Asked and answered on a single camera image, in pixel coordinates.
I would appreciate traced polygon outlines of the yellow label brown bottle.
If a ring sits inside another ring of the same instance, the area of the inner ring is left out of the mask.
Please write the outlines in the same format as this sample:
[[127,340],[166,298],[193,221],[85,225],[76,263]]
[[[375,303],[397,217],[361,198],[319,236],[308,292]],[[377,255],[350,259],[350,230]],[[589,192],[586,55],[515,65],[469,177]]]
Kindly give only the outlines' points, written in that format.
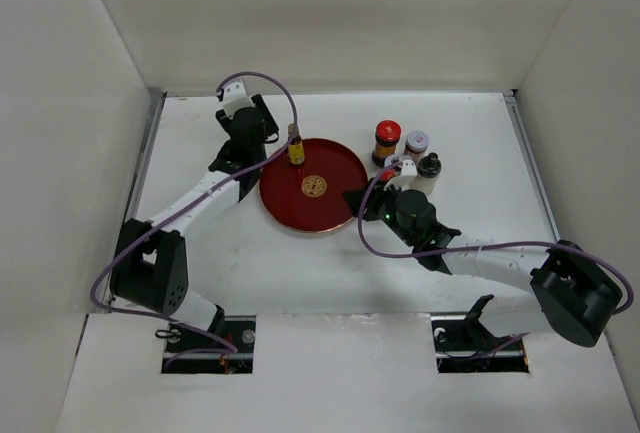
[[289,161],[294,166],[301,166],[305,161],[304,146],[302,138],[299,132],[299,128],[296,124],[291,123],[288,125],[288,157]]

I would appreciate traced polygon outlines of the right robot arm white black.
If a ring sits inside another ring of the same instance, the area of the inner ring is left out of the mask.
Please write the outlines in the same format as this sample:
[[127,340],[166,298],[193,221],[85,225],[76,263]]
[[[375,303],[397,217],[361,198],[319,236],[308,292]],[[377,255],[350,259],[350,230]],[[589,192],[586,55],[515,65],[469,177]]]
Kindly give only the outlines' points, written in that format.
[[520,290],[515,298],[486,294],[474,303],[463,333],[475,348],[511,334],[547,331],[593,347],[622,300],[619,286],[571,242],[506,248],[484,243],[439,222],[435,206],[413,189],[377,185],[343,198],[358,221],[383,222],[427,270]]

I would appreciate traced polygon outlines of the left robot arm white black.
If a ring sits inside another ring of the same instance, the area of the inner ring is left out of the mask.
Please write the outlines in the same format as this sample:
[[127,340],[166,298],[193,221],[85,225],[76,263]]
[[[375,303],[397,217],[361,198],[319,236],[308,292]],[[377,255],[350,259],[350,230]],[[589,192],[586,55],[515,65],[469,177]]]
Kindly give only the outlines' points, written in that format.
[[229,139],[202,179],[174,204],[121,228],[116,252],[126,255],[112,269],[112,294],[190,328],[190,339],[206,352],[224,340],[223,309],[189,282],[187,236],[239,203],[256,185],[267,159],[265,145],[279,127],[261,95],[224,103],[216,120]]

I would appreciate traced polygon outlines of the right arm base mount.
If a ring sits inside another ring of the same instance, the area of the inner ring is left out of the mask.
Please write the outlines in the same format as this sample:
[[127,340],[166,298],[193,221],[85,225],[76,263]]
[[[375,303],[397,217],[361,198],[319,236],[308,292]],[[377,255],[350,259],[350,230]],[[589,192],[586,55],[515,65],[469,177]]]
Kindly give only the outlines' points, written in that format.
[[441,374],[528,373],[524,335],[496,337],[480,323],[493,295],[480,297],[466,313],[431,316],[436,368]]

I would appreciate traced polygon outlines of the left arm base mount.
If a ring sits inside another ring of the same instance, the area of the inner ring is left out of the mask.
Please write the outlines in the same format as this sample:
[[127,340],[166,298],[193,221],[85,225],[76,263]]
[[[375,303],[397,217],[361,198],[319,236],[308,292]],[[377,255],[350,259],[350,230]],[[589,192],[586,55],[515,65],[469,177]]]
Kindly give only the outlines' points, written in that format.
[[227,316],[222,309],[214,317],[211,333],[169,323],[155,332],[164,341],[162,374],[251,374],[254,366],[257,318]]

